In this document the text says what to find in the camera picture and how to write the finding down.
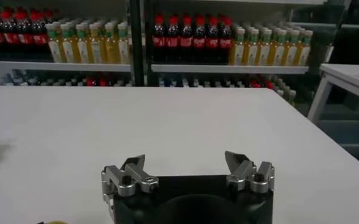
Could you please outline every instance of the table surface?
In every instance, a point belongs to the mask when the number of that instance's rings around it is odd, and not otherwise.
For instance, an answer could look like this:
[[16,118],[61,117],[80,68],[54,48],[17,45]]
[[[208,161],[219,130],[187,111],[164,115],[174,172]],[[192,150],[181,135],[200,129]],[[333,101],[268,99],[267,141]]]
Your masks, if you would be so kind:
[[101,170],[275,166],[274,223],[359,223],[359,162],[268,89],[0,87],[0,223],[111,223]]
[[359,86],[359,65],[322,64],[320,69],[327,74]]

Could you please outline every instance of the oil bottle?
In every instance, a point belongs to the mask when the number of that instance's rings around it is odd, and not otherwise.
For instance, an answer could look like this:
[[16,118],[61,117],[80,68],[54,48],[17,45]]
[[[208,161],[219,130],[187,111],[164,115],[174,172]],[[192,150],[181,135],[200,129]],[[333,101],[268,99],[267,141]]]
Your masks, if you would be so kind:
[[77,43],[72,37],[67,24],[60,25],[63,33],[63,47],[68,63],[80,63],[79,50],[77,49]]
[[297,39],[300,32],[298,30],[293,30],[291,32],[290,43],[286,45],[285,52],[282,57],[283,66],[293,66],[294,58],[297,53]]
[[86,28],[83,24],[76,25],[77,30],[77,47],[79,48],[80,61],[82,63],[94,63],[93,52],[90,41],[86,35]]
[[118,64],[119,63],[119,49],[118,42],[115,39],[114,23],[107,23],[106,29],[106,55],[107,63]]
[[258,45],[258,52],[255,60],[256,65],[260,65],[260,66],[267,65],[267,59],[270,53],[270,38],[271,38],[271,30],[263,29],[262,41]]
[[248,45],[244,47],[244,57],[243,57],[243,64],[244,65],[255,65],[255,59],[257,57],[258,52],[258,29],[252,29],[250,40]]
[[121,23],[118,25],[118,48],[121,64],[129,64],[129,44],[127,38],[127,29],[128,27],[125,23]]
[[56,34],[55,26],[53,24],[47,24],[46,30],[48,31],[48,36],[49,36],[48,44],[52,52],[53,60],[56,63],[65,63],[66,58],[65,58],[63,44]]
[[278,33],[276,43],[271,47],[269,54],[269,65],[270,66],[281,66],[283,53],[285,52],[285,41],[286,41],[286,30],[277,29]]
[[230,65],[240,65],[244,54],[244,29],[239,27],[236,30],[235,45],[231,49]]
[[98,25],[90,24],[90,44],[91,51],[93,53],[93,61],[94,63],[101,64],[103,63],[103,54],[105,52],[105,47],[102,43],[102,39],[98,35]]
[[313,35],[312,30],[306,30],[304,33],[304,41],[299,46],[296,54],[296,58],[294,59],[294,65],[296,66],[305,66],[307,64],[308,55],[311,51],[311,38]]

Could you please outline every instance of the store shelf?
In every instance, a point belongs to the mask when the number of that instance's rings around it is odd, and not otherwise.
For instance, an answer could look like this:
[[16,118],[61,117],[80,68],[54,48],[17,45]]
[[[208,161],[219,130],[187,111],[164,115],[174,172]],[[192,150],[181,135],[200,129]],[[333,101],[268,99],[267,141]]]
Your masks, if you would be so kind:
[[130,72],[130,65],[0,61],[0,69]]
[[154,72],[231,73],[231,74],[305,74],[306,66],[230,66],[230,65],[151,65]]

